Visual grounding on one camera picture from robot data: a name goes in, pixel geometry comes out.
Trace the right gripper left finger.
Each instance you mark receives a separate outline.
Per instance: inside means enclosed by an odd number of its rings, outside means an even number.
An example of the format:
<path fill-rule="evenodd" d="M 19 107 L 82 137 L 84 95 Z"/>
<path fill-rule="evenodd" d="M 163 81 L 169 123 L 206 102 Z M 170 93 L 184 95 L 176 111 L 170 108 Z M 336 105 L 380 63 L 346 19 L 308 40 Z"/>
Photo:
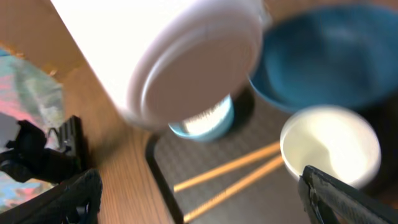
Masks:
<path fill-rule="evenodd" d="M 1 224 L 96 223 L 102 189 L 98 170 L 87 170 L 2 213 Z"/>

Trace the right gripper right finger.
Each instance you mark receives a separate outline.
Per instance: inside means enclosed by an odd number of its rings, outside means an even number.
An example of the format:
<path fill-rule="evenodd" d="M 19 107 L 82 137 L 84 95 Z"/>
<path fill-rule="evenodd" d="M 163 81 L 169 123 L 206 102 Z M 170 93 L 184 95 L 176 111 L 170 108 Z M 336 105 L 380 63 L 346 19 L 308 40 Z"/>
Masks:
<path fill-rule="evenodd" d="M 311 223 L 397 223 L 397 210 L 313 166 L 306 166 L 298 193 Z"/>

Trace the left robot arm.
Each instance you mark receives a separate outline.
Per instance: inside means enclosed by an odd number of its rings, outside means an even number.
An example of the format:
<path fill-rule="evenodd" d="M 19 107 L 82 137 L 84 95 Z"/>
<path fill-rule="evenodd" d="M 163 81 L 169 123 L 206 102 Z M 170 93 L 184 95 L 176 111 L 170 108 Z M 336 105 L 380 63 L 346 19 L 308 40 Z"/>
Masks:
<path fill-rule="evenodd" d="M 118 113 L 161 128 L 239 90 L 272 18 L 262 1 L 52 0 Z"/>

